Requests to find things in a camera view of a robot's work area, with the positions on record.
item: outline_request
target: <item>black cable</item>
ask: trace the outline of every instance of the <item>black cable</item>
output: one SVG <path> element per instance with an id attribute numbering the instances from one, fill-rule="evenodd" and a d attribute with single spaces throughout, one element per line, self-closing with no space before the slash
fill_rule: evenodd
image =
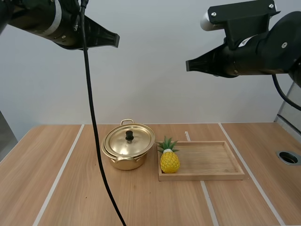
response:
<path id="1" fill-rule="evenodd" d="M 279 93 L 279 95 L 284 99 L 285 102 L 287 102 L 290 106 L 296 108 L 297 110 L 301 111 L 301 106 L 295 104 L 293 101 L 291 101 L 289 98 L 287 98 L 287 96 L 282 92 L 277 77 L 275 74 L 272 75 L 273 77 L 273 81 L 274 81 L 274 85 Z"/>
<path id="2" fill-rule="evenodd" d="M 99 137 L 98 137 L 97 124 L 96 124 L 94 105 L 93 105 L 92 87 L 91 87 L 91 78 L 90 78 L 90 69 L 89 69 L 89 59 L 88 59 L 88 49 L 87 49 L 87 42 L 86 42 L 86 35 L 85 35 L 85 7 L 84 6 L 81 7 L 81 10 L 80 10 L 80 22 L 81 22 L 81 33 L 82 33 L 82 39 L 83 39 L 83 50 L 84 50 L 85 67 L 86 67 L 89 105 L 90 105 L 92 125 L 93 125 L 94 136 L 95 136 L 95 144 L 96 144 L 96 152 L 97 152 L 99 169 L 100 169 L 100 172 L 101 172 L 102 177 L 103 177 L 104 186 L 107 189 L 108 195 L 109 195 L 109 197 L 112 201 L 112 204 L 115 208 L 115 211 L 117 212 L 118 217 L 119 217 L 122 225 L 126 226 L 126 223 L 125 223 L 124 219 L 122 218 L 122 215 L 121 215 L 120 211 L 118 210 L 117 204 L 116 204 L 116 202 L 113 198 L 113 195 L 110 191 L 110 187 L 109 187 L 109 184 L 108 184 L 108 181 L 107 181 L 107 178 L 105 176 L 104 169 L 103 169 L 102 158 L 101 158 L 101 155 L 100 155 Z"/>
<path id="3" fill-rule="evenodd" d="M 287 120 L 285 117 L 283 117 L 282 115 L 280 115 L 280 114 L 277 114 L 277 116 L 280 118 L 280 119 L 282 119 L 284 122 L 286 122 L 293 130 L 295 130 L 299 135 L 301 135 L 301 131 L 297 128 L 297 127 L 295 127 L 293 124 L 291 124 L 290 122 L 289 122 L 289 120 Z"/>

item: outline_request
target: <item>black knob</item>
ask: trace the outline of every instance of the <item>black knob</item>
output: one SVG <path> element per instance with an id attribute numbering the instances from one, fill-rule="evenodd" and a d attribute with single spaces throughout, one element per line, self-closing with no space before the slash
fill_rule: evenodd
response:
<path id="1" fill-rule="evenodd" d="M 133 132 L 131 131 L 131 130 L 128 130 L 127 132 L 126 132 L 126 140 L 127 141 L 132 141 L 134 139 L 134 137 L 133 137 Z"/>

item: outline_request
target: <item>pineapple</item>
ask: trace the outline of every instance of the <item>pineapple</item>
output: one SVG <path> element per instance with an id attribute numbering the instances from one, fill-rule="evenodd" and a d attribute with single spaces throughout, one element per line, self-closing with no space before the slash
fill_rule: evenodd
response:
<path id="1" fill-rule="evenodd" d="M 160 167 L 164 173 L 175 173 L 180 167 L 180 161 L 178 156 L 174 153 L 178 150 L 174 149 L 177 141 L 171 142 L 171 138 L 164 137 L 163 143 L 158 143 L 158 147 L 162 150 L 158 150 L 163 153 L 160 160 Z"/>

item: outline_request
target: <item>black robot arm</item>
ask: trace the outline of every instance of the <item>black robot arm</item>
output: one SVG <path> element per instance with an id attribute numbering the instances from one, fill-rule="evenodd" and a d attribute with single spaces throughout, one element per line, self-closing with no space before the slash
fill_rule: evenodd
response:
<path id="1" fill-rule="evenodd" d="M 224 43 L 186 62 L 187 71 L 234 78 L 239 75 L 290 74 L 301 86 L 301 12 L 292 12 L 269 31 L 279 12 L 273 0 L 210 7 L 204 30 L 224 29 Z"/>
<path id="2" fill-rule="evenodd" d="M 82 48 L 77 0 L 0 0 L 0 32 L 6 24 L 49 39 L 66 49 Z M 85 16 L 87 47 L 118 47 L 119 35 Z"/>

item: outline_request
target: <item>wooden table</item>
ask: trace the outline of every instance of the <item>wooden table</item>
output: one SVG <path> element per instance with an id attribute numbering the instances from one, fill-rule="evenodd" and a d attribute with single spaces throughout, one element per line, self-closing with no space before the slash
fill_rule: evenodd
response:
<path id="1" fill-rule="evenodd" d="M 99 125 L 100 139 L 114 127 Z M 301 166 L 275 154 L 301 154 L 301 144 L 278 124 L 150 127 L 157 140 L 227 141 L 246 179 L 159 182 L 155 147 L 132 171 L 114 169 L 103 156 L 128 226 L 301 225 Z M 0 225 L 121 225 L 102 182 L 91 125 L 45 125 L 25 135 L 0 163 Z"/>

